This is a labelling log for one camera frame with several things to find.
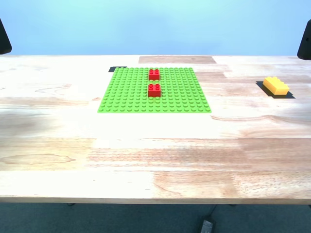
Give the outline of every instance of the blue background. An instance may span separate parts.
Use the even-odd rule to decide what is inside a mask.
[[[311,0],[0,0],[11,54],[296,55]]]

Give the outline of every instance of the wood grain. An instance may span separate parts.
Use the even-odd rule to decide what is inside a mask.
[[[109,67],[171,64],[211,114],[97,114]],[[266,76],[295,99],[268,97]],[[3,56],[0,80],[0,201],[311,204],[311,62]]]
[[[141,56],[139,63],[214,64],[211,56]]]

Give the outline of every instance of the table surface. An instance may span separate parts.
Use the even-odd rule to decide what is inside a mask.
[[[98,114],[112,66],[192,67],[212,113]],[[310,61],[2,56],[0,80],[0,201],[311,204]]]

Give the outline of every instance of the floor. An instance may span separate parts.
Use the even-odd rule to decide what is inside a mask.
[[[0,203],[2,233],[199,233],[213,205]],[[307,205],[218,205],[215,233],[311,233]]]

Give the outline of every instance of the lego baseplate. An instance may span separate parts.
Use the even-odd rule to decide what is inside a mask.
[[[158,68],[160,80],[148,80],[155,68],[116,68],[98,113],[211,113],[192,68]],[[161,97],[148,97],[149,84],[161,85]]]

